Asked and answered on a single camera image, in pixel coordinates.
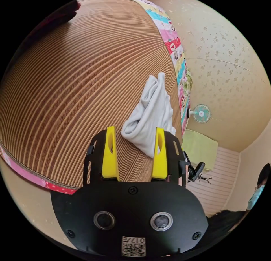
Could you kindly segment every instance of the bed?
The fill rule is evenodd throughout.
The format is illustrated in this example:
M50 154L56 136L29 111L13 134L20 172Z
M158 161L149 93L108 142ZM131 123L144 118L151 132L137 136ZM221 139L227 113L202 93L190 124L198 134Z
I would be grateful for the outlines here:
M148 75L163 71L181 143L192 88L180 38L162 8L147 0L80 4L69 23L18 60L0 95L0 155L23 178L66 194L82 186L91 137L111 125L121 180L148 181L152 159L121 137L121 126Z

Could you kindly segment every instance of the qr code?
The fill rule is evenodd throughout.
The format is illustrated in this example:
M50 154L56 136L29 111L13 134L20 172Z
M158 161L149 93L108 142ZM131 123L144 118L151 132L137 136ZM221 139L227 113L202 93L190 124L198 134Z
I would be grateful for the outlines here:
M142 257L146 256L145 238L122 237L122 256Z

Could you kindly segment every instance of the electric fan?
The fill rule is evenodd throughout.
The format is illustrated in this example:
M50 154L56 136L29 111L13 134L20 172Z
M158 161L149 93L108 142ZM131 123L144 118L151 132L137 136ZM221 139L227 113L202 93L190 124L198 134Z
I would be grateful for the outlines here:
M210 108L204 104L197 105L193 111L189 109L187 116L189 117L191 114L198 123L202 124L207 123L212 115Z

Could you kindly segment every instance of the wall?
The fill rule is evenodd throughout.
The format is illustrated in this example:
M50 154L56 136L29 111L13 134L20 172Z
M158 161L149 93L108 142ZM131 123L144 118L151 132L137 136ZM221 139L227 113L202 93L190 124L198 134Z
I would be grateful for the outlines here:
M238 176L225 209L246 209L259 173L267 163L271 163L271 120L257 140L241 152Z
M207 124L190 119L187 128L241 152L271 118L271 86L256 52L234 25L198 0L149 1L167 12L181 39L193 78L191 108L206 104L212 111Z
M206 178L213 177L210 180L211 185L203 180L187 184L187 189L200 200L207 216L217 213L226 204L234 185L238 165L238 152L218 147L214 170L202 174Z

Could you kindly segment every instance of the white striped wall panel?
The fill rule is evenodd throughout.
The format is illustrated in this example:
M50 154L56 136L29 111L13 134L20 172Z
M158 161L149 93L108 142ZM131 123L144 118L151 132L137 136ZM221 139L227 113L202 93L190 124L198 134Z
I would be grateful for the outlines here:
M213 177L211 185L204 180L190 182L187 189L200 200L206 216L223 209L237 175L240 153L218 147L215 167L212 171L202 173L204 177Z

